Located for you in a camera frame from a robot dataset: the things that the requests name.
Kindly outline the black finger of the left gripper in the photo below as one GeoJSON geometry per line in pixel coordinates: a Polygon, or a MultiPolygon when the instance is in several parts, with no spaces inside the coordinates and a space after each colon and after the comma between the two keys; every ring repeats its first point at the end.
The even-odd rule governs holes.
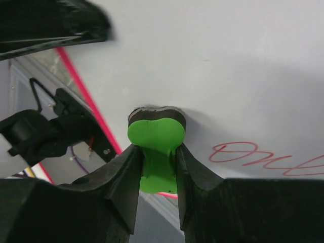
{"type": "Polygon", "coordinates": [[[1,60],[114,39],[108,14],[90,1],[1,1],[1,60]]]}

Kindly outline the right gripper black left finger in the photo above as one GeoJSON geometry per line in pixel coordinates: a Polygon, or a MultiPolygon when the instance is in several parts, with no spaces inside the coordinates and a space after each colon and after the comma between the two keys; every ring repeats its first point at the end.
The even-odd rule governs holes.
{"type": "Polygon", "coordinates": [[[141,150],[71,184],[1,180],[1,242],[128,242],[134,233],[141,150]]]}

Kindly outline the green whiteboard eraser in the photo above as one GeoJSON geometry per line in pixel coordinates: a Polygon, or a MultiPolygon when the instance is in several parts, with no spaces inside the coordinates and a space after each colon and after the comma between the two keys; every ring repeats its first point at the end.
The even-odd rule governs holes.
{"type": "Polygon", "coordinates": [[[185,133],[185,115],[174,106],[138,107],[129,115],[128,139],[144,155],[142,192],[177,193],[175,156],[185,133]]]}

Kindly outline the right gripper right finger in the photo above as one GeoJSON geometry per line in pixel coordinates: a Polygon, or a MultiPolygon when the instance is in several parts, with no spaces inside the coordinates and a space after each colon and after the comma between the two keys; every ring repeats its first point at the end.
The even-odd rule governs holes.
{"type": "Polygon", "coordinates": [[[223,179],[182,145],[176,151],[186,242],[323,242],[323,181],[223,179]]]}

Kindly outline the pink-framed whiteboard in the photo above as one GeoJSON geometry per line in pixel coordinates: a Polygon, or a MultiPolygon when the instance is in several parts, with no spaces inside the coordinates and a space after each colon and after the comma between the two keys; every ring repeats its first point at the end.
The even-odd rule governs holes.
{"type": "Polygon", "coordinates": [[[323,1],[94,1],[112,38],[49,50],[117,150],[140,107],[174,106],[222,178],[323,181],[323,1]]]}

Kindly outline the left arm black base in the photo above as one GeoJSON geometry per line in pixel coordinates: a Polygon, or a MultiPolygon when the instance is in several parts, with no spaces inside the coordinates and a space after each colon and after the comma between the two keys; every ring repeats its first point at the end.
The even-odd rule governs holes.
{"type": "Polygon", "coordinates": [[[29,83],[38,111],[42,107],[35,86],[40,87],[55,102],[53,111],[57,115],[50,120],[50,124],[60,137],[45,142],[40,155],[45,158],[60,157],[66,154],[68,147],[80,142],[85,142],[90,151],[96,152],[106,163],[117,155],[94,116],[67,91],[58,88],[52,95],[36,78],[30,78],[29,83]]]}

